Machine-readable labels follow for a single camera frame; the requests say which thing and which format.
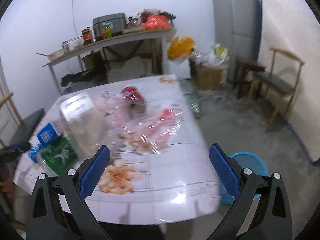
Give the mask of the green plastic drink bottle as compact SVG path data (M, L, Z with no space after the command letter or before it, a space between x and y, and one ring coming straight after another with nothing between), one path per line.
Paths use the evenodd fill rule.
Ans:
M28 156L50 176L67 172L78 161L70 140L65 137L59 137L47 147L38 144L29 151Z

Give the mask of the white blue small box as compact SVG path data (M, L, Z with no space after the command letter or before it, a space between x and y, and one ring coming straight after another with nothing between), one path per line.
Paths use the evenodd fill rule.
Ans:
M42 147L48 147L63 135L63 126L60 120L48 122L38 133L37 139Z

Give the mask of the clear plastic bag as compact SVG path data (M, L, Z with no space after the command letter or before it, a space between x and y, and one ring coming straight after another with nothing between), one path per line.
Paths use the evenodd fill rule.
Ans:
M178 133L183 114L175 105L153 106L146 99L145 104L146 114L131 118L121 93L96 99L80 93L60 103L60 115L67 137L83 159L102 145L112 152L131 147L140 155L160 154Z

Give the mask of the red drink can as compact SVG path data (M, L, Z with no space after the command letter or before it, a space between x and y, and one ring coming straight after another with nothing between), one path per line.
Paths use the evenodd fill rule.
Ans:
M127 109L131 118L141 117L146 114L145 99L136 87L125 87L121 91L121 94L125 99Z

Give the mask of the dark chair beside table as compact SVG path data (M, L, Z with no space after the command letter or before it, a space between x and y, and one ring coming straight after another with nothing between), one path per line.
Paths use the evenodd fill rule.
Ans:
M29 115L25 119L22 119L12 99L13 95L13 92L9 92L8 95L5 95L3 96L3 98L1 98L1 108L3 108L3 106L8 107L9 113L13 116L13 121L17 126L14 129L13 136L11 139L9 139L8 143L4 142L1 139L2 148L19 142L28 141L34 134L35 130L37 129L37 126L39 125L46 113L44 108L41 108L36 110L34 113Z

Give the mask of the green woven sack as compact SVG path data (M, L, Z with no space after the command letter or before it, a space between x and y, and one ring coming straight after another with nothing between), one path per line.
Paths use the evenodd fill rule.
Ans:
M198 91L193 87L189 79L179 79L178 82L190 111L195 118L199 119L201 116L201 104Z

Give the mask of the wooden chair dark seat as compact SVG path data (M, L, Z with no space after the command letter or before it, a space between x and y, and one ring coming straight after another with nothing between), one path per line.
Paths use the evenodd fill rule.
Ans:
M250 85L249 93L248 93L248 99L251 100L255 84L258 83L258 91L260 91L262 84L265 84L265 85L267 85L266 94L268 93L268 90L270 88L278 94L276 105L274 107L271 118L266 123L267 128L272 127L274 120L276 119L276 117L278 115L279 107L280 107L283 99L290 97L290 100L287 103L287 107L286 107L286 110L284 113L284 116L287 115L287 113L290 109L291 103L293 101L293 98L295 97L295 94L297 91L302 68L305 65L305 62L300 57L298 57L295 53L293 53L289 50L276 48L276 47L270 47L270 51L272 51L272 53L273 53L272 60L271 60L270 72L257 72L257 71L252 72L252 81L251 81L251 85ZM276 61L277 54L283 55L284 57L299 63L299 68L298 68L298 72L297 72L296 81L295 81L294 86L291 86L289 83L287 83L286 81L284 81L280 77L274 75L273 71L274 71L274 64Z

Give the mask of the black clothes under shelf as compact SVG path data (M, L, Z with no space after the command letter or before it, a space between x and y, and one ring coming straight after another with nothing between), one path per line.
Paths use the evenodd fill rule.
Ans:
M67 74L61 79L61 86L66 87L69 83L88 82L95 79L102 71L86 70L76 74Z

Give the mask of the dark wooden stool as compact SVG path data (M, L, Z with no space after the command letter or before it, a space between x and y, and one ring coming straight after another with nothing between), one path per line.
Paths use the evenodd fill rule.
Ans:
M251 84L251 81L246 80L251 72L264 72L266 67L258 61L248 59L242 56L237 56L235 61L235 73L233 81L233 90L238 88L237 97L240 99L242 89L245 84Z

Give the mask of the cardboard box on floor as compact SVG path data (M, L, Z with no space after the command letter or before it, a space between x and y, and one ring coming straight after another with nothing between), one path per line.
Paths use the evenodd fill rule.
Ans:
M217 90L221 86L222 70L216 68L195 67L195 85L199 90Z

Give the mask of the white bags in box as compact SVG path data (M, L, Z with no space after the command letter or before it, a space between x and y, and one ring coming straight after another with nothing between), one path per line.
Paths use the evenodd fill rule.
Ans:
M219 68L227 63L228 59L229 50L221 44L211 46L208 54L202 54L200 52L195 54L195 63L207 68Z

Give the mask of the glass bowl on shelf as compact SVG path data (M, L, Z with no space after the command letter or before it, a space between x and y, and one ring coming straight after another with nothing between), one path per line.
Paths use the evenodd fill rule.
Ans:
M61 46L64 49L65 53L68 53L72 50L80 48L82 44L83 44L82 37L79 36L79 37L72 38L68 41L62 42Z

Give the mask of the red lidded jar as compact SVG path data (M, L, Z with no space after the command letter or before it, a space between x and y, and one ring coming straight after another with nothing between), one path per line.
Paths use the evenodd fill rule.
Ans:
M93 42L92 31L90 27L82 29L81 33L82 33L83 44L85 46Z

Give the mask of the yellow plastic bag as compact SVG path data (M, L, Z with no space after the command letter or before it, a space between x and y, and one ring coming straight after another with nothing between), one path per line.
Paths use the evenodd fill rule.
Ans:
M191 37L187 36L180 39L177 36L172 40L167 50L168 58L170 60L178 60L191 57L194 46L195 41Z

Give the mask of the grey rice cooker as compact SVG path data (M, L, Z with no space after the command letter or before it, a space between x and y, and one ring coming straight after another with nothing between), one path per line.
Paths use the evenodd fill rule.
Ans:
M121 35L126 28L124 13L110 14L93 19L93 32L97 41Z

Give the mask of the white side table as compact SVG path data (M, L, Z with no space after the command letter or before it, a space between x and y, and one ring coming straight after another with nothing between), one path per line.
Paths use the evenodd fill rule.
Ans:
M153 74L167 74L168 73L168 53L167 53L167 43L170 42L176 34L176 28L172 27L170 29L157 29L157 30L144 30L137 31L132 33L127 33L119 35L116 37L108 38L105 40L100 40L97 42L90 43L80 48L76 48L67 53L64 53L62 56L49 61L43 65L43 68L47 67L51 74L51 77L54 81L56 90L61 95L62 89L59 85L57 77L54 73L53 67L62 62L65 62L69 59L77 57L80 59L80 55L85 53L91 53L95 50L103 52L105 55L106 52L112 54L116 58L114 62L125 62L135 56L136 52L140 46L145 42L149 41L151 46L151 58L152 58L152 73ZM115 51L112 47L119 44L136 42L134 48L127 56L123 56Z

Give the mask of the grey refrigerator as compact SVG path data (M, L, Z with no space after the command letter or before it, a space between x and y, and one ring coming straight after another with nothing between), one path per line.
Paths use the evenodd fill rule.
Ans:
M213 0L215 41L228 48L227 81L233 82L237 56L258 59L262 13L260 0Z

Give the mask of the orange red plastic bag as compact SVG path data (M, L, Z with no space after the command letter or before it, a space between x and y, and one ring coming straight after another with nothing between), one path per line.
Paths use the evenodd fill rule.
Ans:
M163 15L151 15L142 24L146 30L170 29L169 20Z

